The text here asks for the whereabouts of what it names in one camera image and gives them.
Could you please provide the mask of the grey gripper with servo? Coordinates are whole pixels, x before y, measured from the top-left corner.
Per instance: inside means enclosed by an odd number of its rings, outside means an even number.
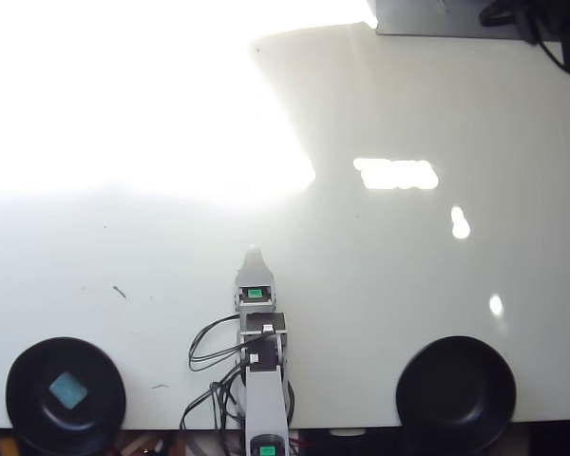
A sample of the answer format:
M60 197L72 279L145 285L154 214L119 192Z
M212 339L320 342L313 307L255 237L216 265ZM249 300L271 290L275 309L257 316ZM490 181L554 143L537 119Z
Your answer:
M258 246L250 245L237 271L235 310L238 313L271 313L276 309L274 275Z

